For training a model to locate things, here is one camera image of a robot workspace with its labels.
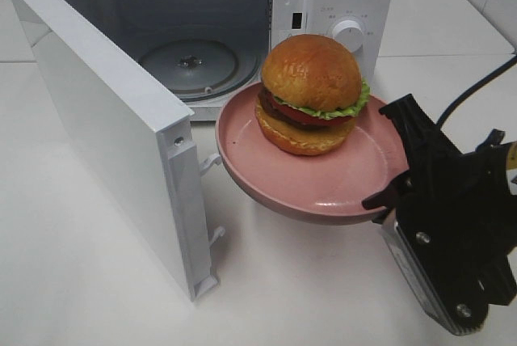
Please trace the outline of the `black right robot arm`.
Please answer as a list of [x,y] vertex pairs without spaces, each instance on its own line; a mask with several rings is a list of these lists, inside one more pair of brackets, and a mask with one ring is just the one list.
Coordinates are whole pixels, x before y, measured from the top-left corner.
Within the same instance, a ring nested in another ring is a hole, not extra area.
[[462,293],[507,306],[516,281],[507,256],[516,246],[516,144],[492,130],[461,152],[412,95],[385,105],[408,170],[363,200],[365,209],[396,213],[410,247],[436,291],[458,302]]

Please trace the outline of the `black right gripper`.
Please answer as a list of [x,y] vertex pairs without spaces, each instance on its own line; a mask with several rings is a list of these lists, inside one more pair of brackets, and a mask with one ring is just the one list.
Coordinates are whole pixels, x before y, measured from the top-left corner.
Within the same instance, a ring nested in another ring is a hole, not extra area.
[[[412,94],[379,113],[397,130],[410,172],[397,175],[361,205],[393,209],[402,198],[397,219],[403,230],[427,232],[438,253],[479,281],[489,304],[509,305],[516,295],[507,260],[516,247],[516,144],[483,146],[458,156],[458,148]],[[431,190],[411,192],[412,183],[431,184]]]

